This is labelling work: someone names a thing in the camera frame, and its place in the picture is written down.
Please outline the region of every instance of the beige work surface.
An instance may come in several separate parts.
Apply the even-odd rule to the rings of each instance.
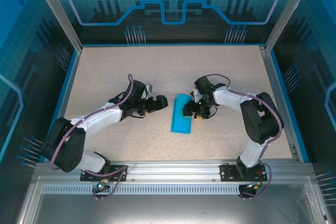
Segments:
[[[218,107],[209,120],[192,119],[191,134],[172,133],[174,99],[189,94],[197,78],[221,73],[237,91],[272,94],[258,46],[174,46],[84,48],[65,117],[85,115],[125,91],[131,73],[153,85],[153,96],[167,97],[169,106],[144,119],[126,118],[93,135],[86,151],[114,161],[236,159],[247,143],[243,118],[231,108]],[[213,84],[225,83],[209,77]],[[291,158],[283,132],[267,149],[266,158]]]

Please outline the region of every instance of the blue edge trim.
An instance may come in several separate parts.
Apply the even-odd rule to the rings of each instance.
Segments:
[[[86,44],[86,45],[83,45],[83,47],[111,47],[111,46],[112,47],[127,47],[127,46],[219,46],[219,45],[226,45],[226,46],[234,46],[234,45],[240,45],[240,46],[241,45],[258,45],[258,46],[263,46],[264,44],[183,44],[183,45],[181,45],[181,44],[147,44],[147,45],[125,45],[125,44],[103,44],[103,45],[100,44],[100,45],[97,45],[97,44]],[[71,87],[68,87],[68,85],[72,85],[72,83],[73,83],[73,81],[70,81],[70,76],[71,76],[71,73],[73,71],[74,64],[75,64],[75,61],[76,61],[77,57],[78,57],[78,54],[75,51],[73,53],[73,55],[72,55],[70,66],[69,66],[67,75],[65,77],[65,80],[64,80],[64,83],[63,83],[63,86],[62,86],[62,90],[61,90],[61,93],[60,93],[60,96],[59,96],[59,99],[58,99],[58,102],[57,102],[57,105],[56,105],[54,116],[52,117],[52,121],[51,121],[49,130],[51,129],[51,126],[53,125],[54,121],[57,119],[57,117],[58,117],[58,115],[60,113],[61,105],[63,103],[63,100],[65,100],[65,101],[68,100],[68,98],[65,99],[66,90],[69,89],[69,88],[71,88]],[[285,83],[283,82],[283,79],[282,79],[282,75],[281,75],[281,72],[280,72],[278,61],[277,61],[277,59],[275,57],[275,54],[274,54],[273,50],[271,51],[271,57],[272,57],[272,60],[273,60],[274,66],[275,66],[275,71],[277,73],[277,76],[278,76],[278,79],[279,79],[279,82],[280,82],[281,91],[284,94],[283,96],[285,97],[285,102],[286,102],[286,105],[287,105],[287,108],[288,108],[288,111],[289,111],[290,118],[291,118],[292,123],[293,123],[294,132],[295,132],[295,135],[297,137],[298,145],[299,145],[299,148],[300,148],[299,151],[301,152],[303,162],[309,163],[309,158],[308,158],[308,154],[307,154],[307,151],[306,151],[306,147],[304,146],[303,139],[302,139],[302,136],[301,136],[301,133],[300,133],[300,130],[299,130],[299,126],[298,126],[298,123],[296,121],[296,118],[295,118],[295,115],[294,115],[294,111],[293,111],[293,108],[292,108],[292,105],[290,103],[289,96],[288,96],[288,93],[287,93],[287,90],[286,90],[286,87],[285,87]],[[45,158],[41,156],[40,162],[44,162],[44,160],[45,160]]]
[[[72,88],[73,78],[75,77],[75,75],[71,74],[71,73],[73,72],[73,70],[76,71],[76,69],[77,69],[78,64],[74,68],[77,57],[78,57],[78,53],[75,50],[74,53],[72,54],[72,57],[71,57],[69,68],[68,68],[67,74],[65,76],[64,82],[63,82],[61,93],[59,94],[59,98],[58,98],[58,101],[57,101],[57,104],[56,104],[54,116],[51,119],[51,124],[50,124],[50,128],[48,130],[48,133],[51,130],[52,125],[54,124],[54,122],[58,118],[59,114],[65,112],[66,104],[64,104],[63,101],[65,101],[67,103],[68,100],[69,100],[70,92],[68,94],[66,94],[66,91]],[[39,159],[39,162],[44,163],[44,161],[45,161],[45,158],[41,155],[41,157]]]
[[[279,82],[280,82],[282,93],[284,94],[283,97],[285,97],[285,102],[286,102],[286,105],[287,105],[287,108],[288,108],[288,111],[289,111],[289,116],[292,120],[294,132],[295,132],[296,138],[298,140],[300,150],[297,150],[297,151],[301,152],[303,162],[304,163],[309,163],[309,158],[308,158],[308,154],[307,154],[307,151],[306,151],[306,147],[304,146],[303,139],[302,139],[302,136],[301,136],[301,133],[300,133],[300,130],[299,130],[299,125],[298,125],[298,122],[296,121],[294,111],[293,111],[293,107],[292,107],[292,104],[290,103],[289,95],[287,93],[286,86],[285,86],[285,83],[283,81],[283,78],[282,78],[282,75],[281,75],[281,72],[280,72],[280,68],[279,68],[279,65],[278,65],[278,61],[277,61],[277,58],[275,57],[273,49],[271,50],[271,57],[272,57],[272,61],[274,63],[275,71],[277,73],[277,76],[278,76],[278,79],[279,79]]]

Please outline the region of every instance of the blue foam block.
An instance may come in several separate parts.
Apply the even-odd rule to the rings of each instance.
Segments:
[[[190,134],[191,116],[183,116],[183,107],[191,100],[190,95],[178,94],[174,101],[171,132]]]

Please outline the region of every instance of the robotic arm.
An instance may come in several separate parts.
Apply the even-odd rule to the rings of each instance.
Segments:
[[[191,95],[194,100],[184,106],[184,116],[192,116],[194,113],[195,117],[209,119],[216,113],[211,115],[211,110],[215,108],[217,111],[219,105],[228,106],[242,114],[249,139],[243,153],[237,159],[236,168],[241,177],[258,165],[265,146],[279,133],[279,124],[272,112],[275,112],[281,121],[280,130],[283,129],[283,120],[270,95],[265,92],[246,95],[222,83],[213,85],[207,76],[203,76],[195,81],[195,88]],[[271,107],[272,112],[253,97],[264,101]]]
[[[120,93],[100,109],[85,116],[71,120],[58,118],[43,144],[42,155],[52,160],[61,140],[76,125],[67,137],[67,141],[63,143],[56,154],[54,164],[66,173],[75,168],[103,174],[109,171],[110,161],[107,158],[98,153],[84,151],[86,139],[108,125],[120,122],[129,116],[143,118],[148,113],[168,106],[167,98],[163,95],[156,96],[156,100],[149,97],[152,92],[150,84],[145,85],[134,80],[133,88],[131,89],[131,87],[130,83],[125,92]]]

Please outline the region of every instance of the metal bracket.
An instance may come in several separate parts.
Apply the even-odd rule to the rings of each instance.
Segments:
[[[219,166],[219,173],[222,182],[259,182],[260,176],[256,172],[261,172],[263,181],[267,181],[267,174],[264,165],[257,165],[251,170],[250,173],[242,178],[237,171],[236,165],[224,164]]]
[[[120,168],[122,168],[123,165],[111,165],[110,166],[110,170],[108,173],[111,173],[113,172],[114,170],[118,170]],[[126,176],[127,176],[127,169],[128,167],[126,167],[126,170],[124,172],[124,174],[122,175],[121,177],[121,180],[120,182],[125,182],[126,181]],[[113,175],[112,177],[109,178],[109,181],[110,182],[117,182],[118,181],[118,178],[120,177],[121,175],[121,172],[118,172],[116,173],[115,175]],[[103,177],[96,177],[96,176],[92,176],[91,174],[88,174],[86,172],[81,172],[80,174],[80,181],[86,181],[86,182],[99,182],[103,179]]]

